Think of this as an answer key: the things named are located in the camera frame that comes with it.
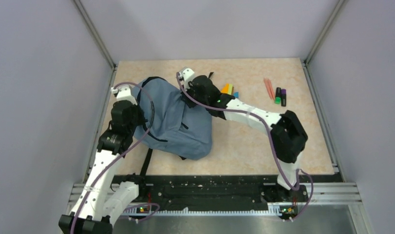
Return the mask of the blue student backpack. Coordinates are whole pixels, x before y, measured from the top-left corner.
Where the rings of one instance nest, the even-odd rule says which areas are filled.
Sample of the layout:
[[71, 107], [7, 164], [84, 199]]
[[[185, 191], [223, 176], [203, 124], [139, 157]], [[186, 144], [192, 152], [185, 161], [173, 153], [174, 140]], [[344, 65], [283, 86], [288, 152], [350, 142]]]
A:
[[212, 116], [202, 106], [189, 108], [182, 92], [161, 77], [149, 77], [132, 87], [146, 123], [134, 137], [148, 148], [199, 160], [212, 149]]

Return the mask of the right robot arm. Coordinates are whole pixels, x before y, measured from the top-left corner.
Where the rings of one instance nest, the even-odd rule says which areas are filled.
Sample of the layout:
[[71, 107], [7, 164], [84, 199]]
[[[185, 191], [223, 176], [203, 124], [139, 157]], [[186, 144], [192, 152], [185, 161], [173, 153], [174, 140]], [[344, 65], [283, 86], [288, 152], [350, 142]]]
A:
[[233, 95], [221, 93], [207, 76], [177, 72], [176, 80], [189, 107], [202, 107], [212, 117], [246, 124], [266, 134], [279, 172], [276, 194], [283, 201], [296, 195], [302, 171], [298, 159], [308, 135], [294, 112], [280, 114], [245, 104]]

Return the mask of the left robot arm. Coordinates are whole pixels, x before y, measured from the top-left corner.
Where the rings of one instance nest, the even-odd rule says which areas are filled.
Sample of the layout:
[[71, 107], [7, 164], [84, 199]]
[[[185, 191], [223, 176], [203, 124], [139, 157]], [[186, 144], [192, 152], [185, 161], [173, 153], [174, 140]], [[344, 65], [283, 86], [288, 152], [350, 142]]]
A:
[[59, 219], [58, 225], [64, 234], [111, 234], [128, 205], [133, 200], [144, 200], [147, 195], [144, 185], [128, 181], [122, 182], [108, 197], [123, 157], [135, 147], [135, 129], [145, 123], [136, 101], [115, 102], [111, 116], [107, 130], [98, 140], [94, 164], [79, 198], [70, 213]]

